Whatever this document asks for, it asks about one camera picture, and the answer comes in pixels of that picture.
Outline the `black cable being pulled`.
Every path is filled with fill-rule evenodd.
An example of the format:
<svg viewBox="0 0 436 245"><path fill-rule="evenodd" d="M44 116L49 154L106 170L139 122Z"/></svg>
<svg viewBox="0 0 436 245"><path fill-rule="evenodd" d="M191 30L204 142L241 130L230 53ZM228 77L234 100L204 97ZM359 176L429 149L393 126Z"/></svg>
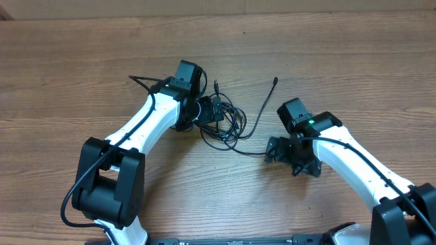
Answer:
<svg viewBox="0 0 436 245"><path fill-rule="evenodd" d="M266 105L268 103L268 100L270 99L270 97L271 97L271 95L272 95L272 93L273 93L273 91L274 91L278 81L279 81L278 77L274 77L274 79L272 81L272 88L271 88L269 94L267 95L267 97L265 98L265 100L264 100L264 102L262 104L262 107L260 108L260 111L258 113L258 117L256 118L256 121L254 123L254 126L253 126L252 130L248 134L246 134L244 136L238 136L237 140L236 140L236 142L235 142L235 144L233 146L227 145L227 143L225 143L229 150L234 151L234 152L236 152L238 154L243 154L243 155L253 155L253 156L265 155L265 152L243 152L241 150L235 149L235 147L236 147L237 141L239 139L247 140L247 139L249 139L254 134L254 132L255 132L255 130L257 128L257 125L259 123L260 117L262 115L262 112L263 112L264 108L266 107Z"/></svg>

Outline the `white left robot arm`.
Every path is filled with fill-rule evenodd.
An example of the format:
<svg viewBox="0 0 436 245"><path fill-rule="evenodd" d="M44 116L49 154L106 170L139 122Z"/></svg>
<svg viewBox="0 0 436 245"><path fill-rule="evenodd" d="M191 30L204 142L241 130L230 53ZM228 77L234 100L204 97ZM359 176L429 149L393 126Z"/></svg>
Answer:
<svg viewBox="0 0 436 245"><path fill-rule="evenodd" d="M174 76L154 79L142 108L117 132L103 140L90 137L82 146L76 179L61 205L61 219L70 226L66 205L97 227L104 244L146 244L147 232L138 213L144 194L146 157L171 127L186 131L222 119L217 102L205 96L206 72L195 63L180 61Z"/></svg>

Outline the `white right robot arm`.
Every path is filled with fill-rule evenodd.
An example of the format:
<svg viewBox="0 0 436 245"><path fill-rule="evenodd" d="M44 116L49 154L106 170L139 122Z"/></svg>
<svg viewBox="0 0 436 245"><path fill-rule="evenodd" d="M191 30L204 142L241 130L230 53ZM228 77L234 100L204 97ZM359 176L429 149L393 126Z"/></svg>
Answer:
<svg viewBox="0 0 436 245"><path fill-rule="evenodd" d="M348 222L322 234L294 235L293 244L434 244L435 187L416 186L362 147L332 113L310 113L299 98L277 110L289 137L271 137L267 162L291 166L293 176L318 177L329 165L371 212L369 226Z"/></svg>

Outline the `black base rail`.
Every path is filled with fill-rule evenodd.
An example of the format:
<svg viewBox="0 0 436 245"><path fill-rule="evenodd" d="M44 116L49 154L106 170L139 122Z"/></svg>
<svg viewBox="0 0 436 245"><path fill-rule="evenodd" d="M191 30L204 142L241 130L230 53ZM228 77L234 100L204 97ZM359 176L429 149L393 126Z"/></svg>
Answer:
<svg viewBox="0 0 436 245"><path fill-rule="evenodd" d="M147 238L139 244L150 245L369 245L369 226L353 222L344 223L319 234L294 234L285 238L226 238L196 239Z"/></svg>

